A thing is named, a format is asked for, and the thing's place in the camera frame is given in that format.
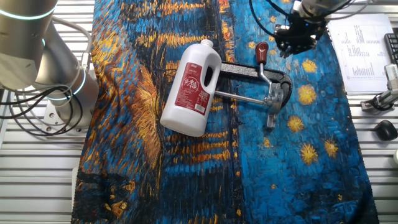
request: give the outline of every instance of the van gogh painting print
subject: van gogh painting print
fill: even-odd
[[[285,22],[264,0],[254,8],[270,30]],[[378,223],[327,35],[283,59],[247,0],[97,0],[93,39],[100,91],[72,223]],[[263,106],[217,97],[200,138],[160,125],[178,61],[202,39],[246,65],[257,43],[269,44],[266,67],[294,83],[275,130]],[[247,80],[218,86],[257,99],[267,91]]]

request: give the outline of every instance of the red label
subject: red label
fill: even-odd
[[[200,65],[187,63],[180,89],[178,90],[177,99],[175,100],[175,105],[205,115],[210,94],[201,86],[200,74]]]

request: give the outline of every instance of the table surface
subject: table surface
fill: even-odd
[[[357,11],[362,3],[342,10]],[[54,15],[92,30],[94,0],[59,0]],[[386,13],[393,27],[398,27],[398,2],[377,0],[362,13]],[[72,52],[81,58],[86,48],[83,34],[60,24],[55,27]],[[398,109],[377,115],[361,111],[360,101],[373,96],[349,96],[349,106],[371,181],[381,223],[398,224],[398,165],[392,155],[398,139],[380,142],[370,129],[388,119],[398,126]],[[44,117],[44,100],[34,112]],[[21,123],[31,128],[28,122]],[[70,223],[72,213],[72,169],[78,166],[85,138],[62,140],[37,139],[10,120],[0,146],[0,224]]]

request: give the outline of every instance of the metal clamp frame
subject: metal clamp frame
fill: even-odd
[[[222,91],[215,91],[215,94],[222,97],[247,101],[268,107],[267,128],[274,129],[277,115],[292,94],[292,80],[281,71],[265,69],[263,64],[260,67],[241,65],[238,63],[223,62],[220,76],[225,78],[240,77],[265,81],[269,85],[269,94],[263,100],[257,100]]]

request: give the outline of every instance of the red knob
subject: red knob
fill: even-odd
[[[256,57],[257,64],[263,63],[264,65],[267,63],[267,54],[268,54],[268,44],[265,42],[261,42],[256,46]]]

